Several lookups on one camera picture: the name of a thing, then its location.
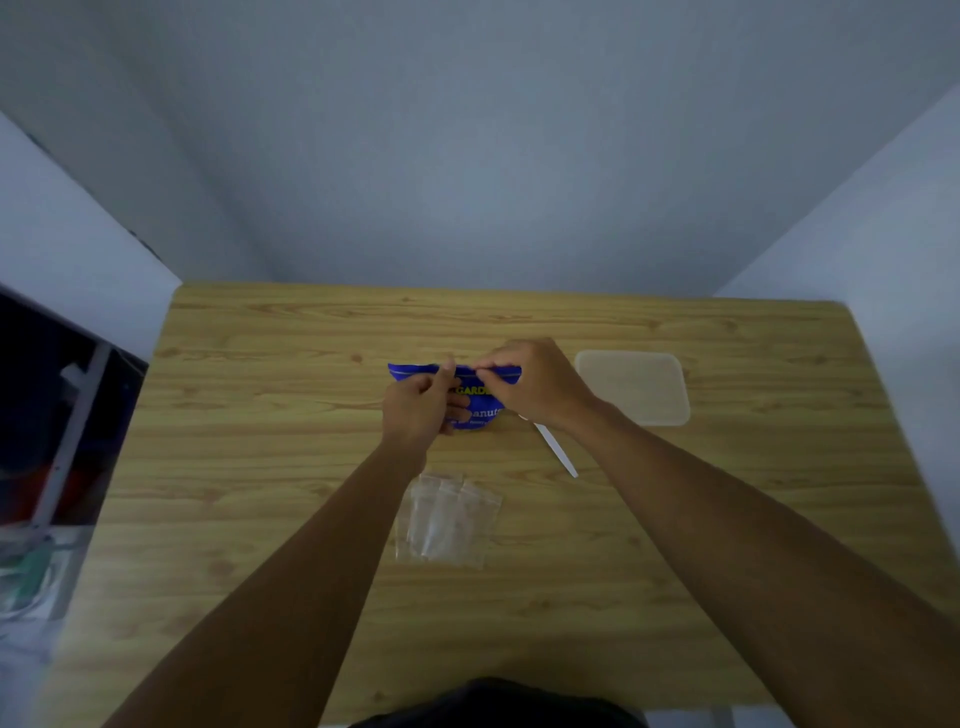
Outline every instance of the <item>forearm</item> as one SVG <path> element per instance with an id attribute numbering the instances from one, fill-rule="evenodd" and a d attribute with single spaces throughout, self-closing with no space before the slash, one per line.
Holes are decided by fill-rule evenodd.
<path id="1" fill-rule="evenodd" d="M 421 453 L 379 447 L 108 722 L 315 728 Z"/>
<path id="2" fill-rule="evenodd" d="M 947 719 L 960 637 L 946 618 L 803 517 L 612 407 L 571 433 L 795 721 L 886 724 L 916 718 L 919 701 L 932 716 L 939 701 Z"/>

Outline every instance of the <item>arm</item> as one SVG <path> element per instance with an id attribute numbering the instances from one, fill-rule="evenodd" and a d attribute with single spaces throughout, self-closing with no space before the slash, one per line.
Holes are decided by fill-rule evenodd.
<path id="1" fill-rule="evenodd" d="M 105 728 L 316 728 L 407 484 L 446 419 L 453 362 L 387 390 L 383 439 L 263 565 L 156 666 Z"/>
<path id="2" fill-rule="evenodd" d="M 799 726 L 952 725 L 960 631 L 829 534 L 597 400 L 552 341 L 475 366 L 593 456 L 690 593 Z"/>

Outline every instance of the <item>finger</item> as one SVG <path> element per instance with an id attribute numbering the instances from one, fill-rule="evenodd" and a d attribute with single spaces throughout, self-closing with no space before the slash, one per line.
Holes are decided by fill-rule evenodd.
<path id="1" fill-rule="evenodd" d="M 457 363 L 453 360 L 452 356 L 449 356 L 440 370 L 433 375 L 433 385 L 430 389 L 446 393 L 446 391 L 453 386 L 456 372 Z"/>
<path id="2" fill-rule="evenodd" d="M 406 379 L 401 379 L 396 385 L 408 389 L 415 389 L 418 392 L 425 392 L 430 388 L 431 381 L 433 381 L 433 375 L 421 373 L 418 375 L 410 375 Z"/>
<path id="3" fill-rule="evenodd" d="M 444 416 L 448 420 L 458 423 L 468 423 L 470 421 L 470 411 L 463 407 L 448 407 Z"/>
<path id="4" fill-rule="evenodd" d="M 454 407 L 469 407 L 470 397 L 469 395 L 458 395 L 455 392 L 447 392 L 446 403 L 452 404 Z"/>
<path id="5" fill-rule="evenodd" d="M 487 387 L 488 392 L 504 404 L 507 404 L 507 400 L 511 395 L 511 387 L 514 386 L 513 384 L 507 384 L 507 382 L 489 369 L 478 369 L 477 377 L 479 377 L 480 381 Z"/>
<path id="6" fill-rule="evenodd" d="M 499 349 L 487 352 L 476 359 L 471 365 L 473 369 L 489 369 L 490 367 L 523 366 L 530 342 L 522 339 L 511 339 Z"/>

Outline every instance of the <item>small plastic bag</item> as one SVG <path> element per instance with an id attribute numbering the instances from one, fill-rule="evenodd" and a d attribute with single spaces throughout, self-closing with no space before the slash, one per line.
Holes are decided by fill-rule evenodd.
<path id="1" fill-rule="evenodd" d="M 421 475 L 396 514 L 396 560 L 482 569 L 502 501 L 460 476 Z"/>
<path id="2" fill-rule="evenodd" d="M 437 489 L 430 523 L 420 545 L 420 555 L 427 561 L 456 563 L 457 545 L 453 542 L 453 526 L 457 519 L 462 486 L 462 482 L 445 480 Z"/>
<path id="3" fill-rule="evenodd" d="M 460 553 L 460 563 L 474 569 L 483 569 L 487 546 L 493 535 L 493 524 L 503 498 L 481 490 L 472 483 L 464 483 L 460 502 L 452 526 L 451 541 Z"/>

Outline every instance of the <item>blue snack bag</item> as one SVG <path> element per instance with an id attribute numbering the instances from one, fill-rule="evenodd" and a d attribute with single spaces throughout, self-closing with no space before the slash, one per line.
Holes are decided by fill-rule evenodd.
<path id="1" fill-rule="evenodd" d="M 397 381 L 407 378 L 410 375 L 418 375 L 422 372 L 436 374 L 440 370 L 439 364 L 388 364 L 387 369 Z M 520 379 L 519 367 L 491 367 L 492 372 L 496 372 L 501 379 L 508 384 L 516 384 Z M 458 395 L 468 395 L 470 404 L 467 409 L 470 411 L 470 421 L 468 423 L 453 423 L 454 429 L 479 429 L 499 414 L 503 409 L 503 403 L 487 391 L 487 387 L 480 381 L 476 371 L 470 367 L 457 365 L 456 375 L 460 379 L 460 386 L 454 391 Z"/>

